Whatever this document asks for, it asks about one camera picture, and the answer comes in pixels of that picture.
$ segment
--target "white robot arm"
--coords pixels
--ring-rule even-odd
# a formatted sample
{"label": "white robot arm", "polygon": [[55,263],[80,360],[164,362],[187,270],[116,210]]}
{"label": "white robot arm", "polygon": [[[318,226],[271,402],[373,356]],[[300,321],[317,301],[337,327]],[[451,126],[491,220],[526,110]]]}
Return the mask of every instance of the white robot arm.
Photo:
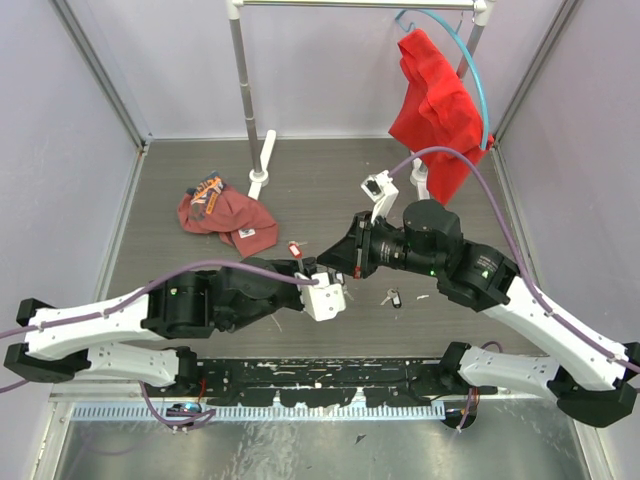
{"label": "white robot arm", "polygon": [[405,209],[403,227],[396,228],[386,220],[398,195],[389,172],[369,176],[361,187],[373,211],[356,214],[347,235],[318,263],[354,278],[367,278],[378,266],[436,277],[449,300],[508,325],[549,355],[508,355],[453,342],[441,361],[448,381],[553,399],[565,413],[594,426],[631,413],[636,391],[627,381],[635,372],[620,362],[640,364],[638,343],[623,345],[600,335],[537,290],[554,314],[614,357],[605,356],[540,305],[514,262],[464,239],[454,213],[435,200],[420,200]]}
{"label": "white robot arm", "polygon": [[[365,279],[386,266],[436,278],[449,300],[503,322],[549,355],[493,353],[453,342],[439,363],[445,391],[498,386],[526,392],[552,399],[571,417],[597,427],[631,413],[636,391],[628,380],[635,373],[619,361],[640,365],[640,344],[623,345],[598,334],[540,292],[554,313],[614,359],[605,356],[542,308],[514,262],[464,239],[455,214],[434,200],[421,200],[405,209],[403,228],[396,228],[386,221],[398,194],[388,173],[367,178],[362,188],[375,202],[373,212],[356,214],[347,235],[317,262],[247,260],[280,274],[281,280],[223,268],[182,273],[149,291],[62,310],[26,300],[18,323],[32,331],[24,343],[9,347],[5,366],[36,382],[105,375],[186,394],[200,375],[195,353],[186,347],[156,351],[120,342],[208,338],[214,330],[236,331],[282,307],[328,320],[346,307],[343,274]],[[330,270],[319,271],[318,265]],[[307,284],[291,285],[282,278]],[[67,323],[50,328],[59,319]]]}

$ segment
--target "metal table surface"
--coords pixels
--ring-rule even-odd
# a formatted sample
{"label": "metal table surface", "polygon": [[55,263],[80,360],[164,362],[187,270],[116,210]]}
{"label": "metal table surface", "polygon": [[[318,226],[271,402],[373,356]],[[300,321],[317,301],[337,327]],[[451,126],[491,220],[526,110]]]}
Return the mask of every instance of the metal table surface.
{"label": "metal table surface", "polygon": [[[83,451],[132,453],[105,456]],[[56,480],[580,480],[571,421],[541,400],[483,399],[458,434],[439,421],[215,423],[187,436],[155,421],[74,421]]]}
{"label": "metal table surface", "polygon": [[[240,191],[248,191],[248,146],[243,141],[154,142],[142,168],[129,221],[111,281],[119,295],[185,263],[240,259],[217,235],[182,230],[176,208],[185,190],[212,170]],[[260,200],[279,222],[279,243],[260,256],[290,258],[290,240],[308,242],[305,255],[318,255],[342,238],[356,212],[372,208],[360,189],[371,173],[395,166],[407,150],[394,140],[278,140],[269,185]],[[491,156],[480,164],[502,204]],[[416,199],[410,171],[398,175],[400,195],[389,220],[402,224],[402,211]],[[449,204],[467,238],[507,252],[488,200],[469,178]],[[209,357],[440,356],[452,340],[482,344],[499,340],[507,352],[538,353],[526,339],[502,324],[450,303],[428,277],[381,268],[364,281],[349,280],[354,301],[332,321],[316,323],[282,309],[233,335],[176,341]],[[381,306],[398,287],[403,307]]]}

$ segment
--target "red object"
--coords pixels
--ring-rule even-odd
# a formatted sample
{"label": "red object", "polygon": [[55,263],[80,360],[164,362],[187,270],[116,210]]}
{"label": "red object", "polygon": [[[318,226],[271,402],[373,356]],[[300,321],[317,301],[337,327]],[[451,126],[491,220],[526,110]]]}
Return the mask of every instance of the red object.
{"label": "red object", "polygon": [[267,207],[230,185],[217,194],[215,206],[186,193],[178,205],[180,224],[188,232],[218,232],[220,240],[235,246],[243,257],[273,247],[278,242],[278,225]]}
{"label": "red object", "polygon": [[[412,152],[439,145],[457,150],[477,165],[493,145],[493,137],[487,150],[481,150],[482,118],[456,72],[422,30],[414,30],[398,46],[409,88],[389,133]],[[446,205],[469,169],[446,153],[425,155],[422,161],[429,168],[429,193]]]}
{"label": "red object", "polygon": [[297,243],[290,242],[289,251],[291,252],[291,255],[293,255],[293,258],[302,258],[302,252],[300,251],[300,247],[298,247]]}

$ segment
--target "small key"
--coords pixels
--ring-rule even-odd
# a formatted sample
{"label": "small key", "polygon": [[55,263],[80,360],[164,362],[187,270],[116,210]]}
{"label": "small key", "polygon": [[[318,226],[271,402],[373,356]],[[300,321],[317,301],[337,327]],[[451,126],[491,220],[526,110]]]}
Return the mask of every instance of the small key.
{"label": "small key", "polygon": [[397,296],[398,296],[398,291],[395,288],[390,288],[389,290],[387,290],[387,298],[385,298],[380,305],[384,305],[389,300],[391,300],[393,303],[393,299]]}

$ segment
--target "purple cable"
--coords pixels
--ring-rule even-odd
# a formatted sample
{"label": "purple cable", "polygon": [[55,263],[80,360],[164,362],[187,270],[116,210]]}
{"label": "purple cable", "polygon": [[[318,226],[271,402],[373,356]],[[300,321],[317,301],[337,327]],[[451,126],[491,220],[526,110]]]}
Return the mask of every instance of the purple cable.
{"label": "purple cable", "polygon": [[147,389],[145,388],[144,383],[143,382],[139,382],[139,383],[140,383],[140,389],[142,390],[142,398],[144,398],[144,403],[147,404],[147,408],[151,412],[151,415],[153,415],[153,417],[156,420],[158,420],[163,425],[166,425],[167,427],[182,427],[187,423],[193,423],[194,420],[198,420],[202,418],[203,420],[201,422],[197,423],[192,427],[187,427],[188,430],[196,430],[197,428],[202,428],[209,420],[211,420],[211,417],[213,417],[216,413],[215,409],[212,408],[207,412],[198,413],[184,420],[167,420],[166,418],[164,418],[162,415],[158,413],[156,408],[151,403],[151,399],[149,398],[149,394],[147,393]]}
{"label": "purple cable", "polygon": [[464,426],[464,423],[467,421],[467,417],[469,416],[469,410],[471,410],[471,397],[473,396],[473,387],[469,389],[469,393],[467,393],[467,404],[464,407],[464,413],[462,414],[462,419],[460,420],[460,423],[458,424],[458,427],[456,428],[456,430],[458,430],[458,432],[462,433],[462,427]]}
{"label": "purple cable", "polygon": [[[498,351],[500,353],[503,352],[502,350],[502,345],[500,344],[500,342],[496,341],[496,340],[490,340],[487,343],[485,343],[484,345],[482,345],[480,348],[482,348],[483,350],[487,347],[490,347],[491,345],[495,345],[496,347],[498,347]],[[469,392],[467,393],[467,405],[464,407],[464,413],[462,414],[462,419],[460,420],[460,423],[458,424],[458,431],[462,432],[462,427],[464,426],[464,422],[467,421],[467,417],[469,416],[469,410],[471,409],[471,396],[473,395],[473,387],[469,389]]]}
{"label": "purple cable", "polygon": [[[232,260],[218,260],[218,259],[202,260],[200,262],[193,262],[187,265],[183,265],[182,267],[172,272],[166,273],[161,277],[156,278],[154,281],[150,282],[149,284],[147,284],[146,286],[138,290],[136,293],[134,293],[130,297],[124,299],[122,302],[118,303],[113,307],[105,309],[104,312],[87,313],[85,315],[78,315],[76,317],[63,318],[61,320],[52,320],[50,322],[44,321],[40,323],[40,328],[44,330],[52,327],[61,327],[63,325],[73,325],[75,323],[86,322],[88,320],[94,320],[96,318],[101,318],[103,316],[105,317],[109,316],[112,313],[115,313],[118,310],[122,310],[123,308],[131,305],[133,302],[135,302],[137,299],[139,299],[143,295],[146,295],[154,288],[159,287],[167,280],[171,280],[173,277],[180,275],[181,273],[189,272],[191,270],[199,270],[201,268],[211,268],[211,267],[227,267],[227,268],[235,268],[238,270],[244,270],[245,272],[254,273],[256,275],[261,275],[263,277],[270,278],[272,280],[277,280],[284,283],[290,283],[292,285],[316,285],[318,283],[318,280],[305,280],[302,278],[289,277],[287,275],[282,275],[280,273],[270,272],[268,270],[265,270],[264,268],[255,267],[253,265],[248,265],[246,263],[234,262]],[[21,333],[33,332],[35,330],[38,330],[38,326],[36,325],[28,325],[26,327],[7,330],[6,332],[0,333],[0,340],[2,340],[3,338],[12,337],[14,335],[20,335]],[[25,383],[27,382],[26,381],[24,383],[18,382],[18,383],[14,383],[13,385],[9,385],[7,387],[2,387],[0,388],[0,394],[9,392],[18,387],[21,387]]]}
{"label": "purple cable", "polygon": [[633,363],[628,362],[626,360],[617,359],[615,354],[613,354],[612,352],[610,352],[609,350],[607,350],[606,348],[604,348],[603,346],[601,346],[597,342],[593,341],[591,338],[589,338],[589,336],[585,335],[578,328],[576,328],[574,325],[569,323],[562,315],[553,312],[553,308],[551,308],[551,305],[549,305],[546,302],[546,300],[543,298],[542,294],[536,288],[535,283],[533,282],[533,279],[531,278],[531,275],[529,274],[529,270],[527,269],[527,266],[524,263],[522,255],[520,254],[520,250],[518,249],[518,247],[516,245],[516,242],[515,242],[513,236],[511,235],[511,232],[509,231],[509,227],[507,226],[507,222],[506,222],[504,216],[502,215],[502,213],[500,212],[500,207],[498,207],[498,202],[496,201],[495,197],[491,193],[491,189],[489,188],[489,185],[487,185],[487,182],[482,177],[482,174],[476,168],[476,166],[471,162],[471,160],[469,160],[467,157],[462,155],[460,152],[457,152],[456,150],[453,150],[452,148],[448,148],[448,147],[428,147],[428,148],[424,148],[424,149],[414,153],[410,157],[404,159],[394,169],[392,169],[389,172],[389,176],[393,177],[396,173],[398,173],[400,170],[402,170],[408,164],[413,162],[413,160],[415,160],[416,158],[422,157],[423,155],[427,155],[427,154],[430,154],[430,153],[436,153],[436,152],[444,152],[444,153],[448,153],[448,154],[456,157],[458,160],[462,161],[467,167],[469,167],[469,169],[473,172],[475,177],[478,179],[478,183],[480,183],[480,186],[482,187],[482,189],[484,190],[484,193],[487,195],[487,198],[489,199],[489,203],[491,203],[491,208],[493,208],[493,212],[495,213],[496,218],[498,220],[498,224],[500,225],[500,229],[502,230],[502,233],[504,234],[504,237],[507,240],[507,244],[509,245],[509,249],[513,253],[513,257],[515,258],[516,263],[518,264],[518,268],[520,269],[520,275],[522,276],[522,280],[524,281],[527,289],[529,290],[529,292],[531,293],[533,298],[536,300],[536,302],[538,302],[540,304],[542,309],[551,318],[556,320],[560,325],[562,325],[564,328],[569,330],[576,337],[578,337],[580,340],[582,340],[584,343],[589,345],[591,348],[596,350],[601,355],[604,355],[608,359],[610,359],[610,360],[622,365],[623,367],[625,367],[628,370],[631,370],[631,371],[633,371],[635,373],[640,373],[640,366],[634,365]]}
{"label": "purple cable", "polygon": [[484,345],[482,345],[480,348],[481,349],[485,349],[487,347],[490,347],[491,345],[495,345],[496,347],[498,347],[498,351],[500,353],[504,352],[504,349],[502,348],[502,344],[496,340],[489,340],[487,343],[485,343]]}

